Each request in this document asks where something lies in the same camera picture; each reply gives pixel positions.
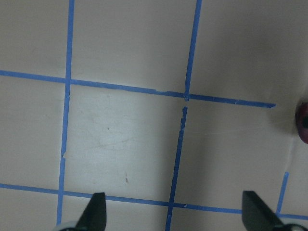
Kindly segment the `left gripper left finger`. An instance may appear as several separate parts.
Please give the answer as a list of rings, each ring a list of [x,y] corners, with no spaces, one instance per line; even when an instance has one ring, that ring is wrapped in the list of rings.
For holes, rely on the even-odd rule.
[[[75,225],[77,231],[104,231],[107,223],[105,193],[94,193]]]

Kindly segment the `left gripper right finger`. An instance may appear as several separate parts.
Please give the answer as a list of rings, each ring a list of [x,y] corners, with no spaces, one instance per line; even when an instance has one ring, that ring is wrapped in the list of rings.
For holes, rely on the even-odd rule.
[[[247,231],[278,231],[284,227],[255,191],[242,193],[242,222]]]

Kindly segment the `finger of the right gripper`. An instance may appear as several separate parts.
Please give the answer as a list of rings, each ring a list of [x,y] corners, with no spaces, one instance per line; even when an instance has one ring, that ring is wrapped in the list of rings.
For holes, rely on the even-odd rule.
[[[306,116],[302,119],[302,127],[308,128],[308,116]]]

